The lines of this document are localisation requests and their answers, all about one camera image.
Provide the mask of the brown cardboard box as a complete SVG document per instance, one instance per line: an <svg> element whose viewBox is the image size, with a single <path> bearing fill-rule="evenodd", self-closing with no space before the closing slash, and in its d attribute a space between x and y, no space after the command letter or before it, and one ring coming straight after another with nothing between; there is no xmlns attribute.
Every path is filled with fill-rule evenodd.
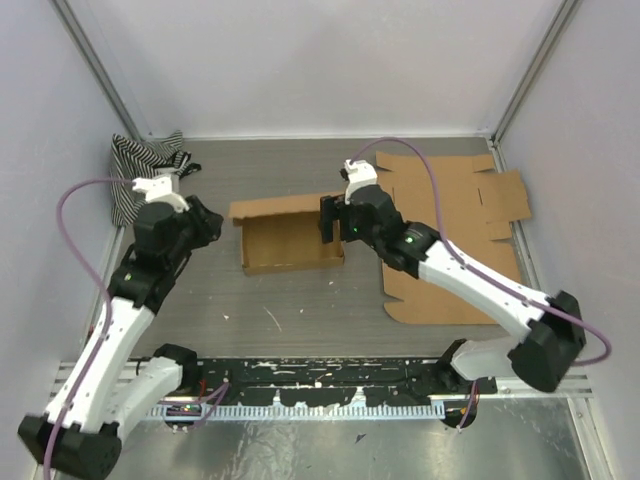
<svg viewBox="0 0 640 480"><path fill-rule="evenodd" d="M231 203L229 218L240 229L244 273L255 276L343 265L339 231L334 231L332 242L322 242L323 196L312 193Z"/></svg>

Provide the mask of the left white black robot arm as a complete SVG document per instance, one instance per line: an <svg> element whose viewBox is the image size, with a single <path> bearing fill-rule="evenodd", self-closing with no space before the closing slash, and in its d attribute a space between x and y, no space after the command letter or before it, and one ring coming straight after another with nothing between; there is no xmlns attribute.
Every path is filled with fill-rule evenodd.
<svg viewBox="0 0 640 480"><path fill-rule="evenodd" d="M201 386L197 354L174 344L156 349L147 366L116 386L133 347L155 319L194 250L219 239L224 219L191 195L183 211L147 203L134 221L134 241L113 272L99 321L63 387L41 415L27 414L18 436L45 475L105 479L135 426L165 396Z"/></svg>

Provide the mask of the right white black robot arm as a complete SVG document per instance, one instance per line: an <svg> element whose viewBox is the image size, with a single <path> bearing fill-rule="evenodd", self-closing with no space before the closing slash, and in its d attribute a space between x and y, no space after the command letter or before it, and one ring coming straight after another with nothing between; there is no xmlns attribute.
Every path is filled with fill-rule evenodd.
<svg viewBox="0 0 640 480"><path fill-rule="evenodd" d="M361 241L390 268L436 285L491 317L507 336L491 341L458 340L440 359L440 382L462 394L475 380L514 374L529 387L554 392L586 344L578 300L514 282L445 243L421 222L403 219L377 185L352 196L320 200L323 242Z"/></svg>

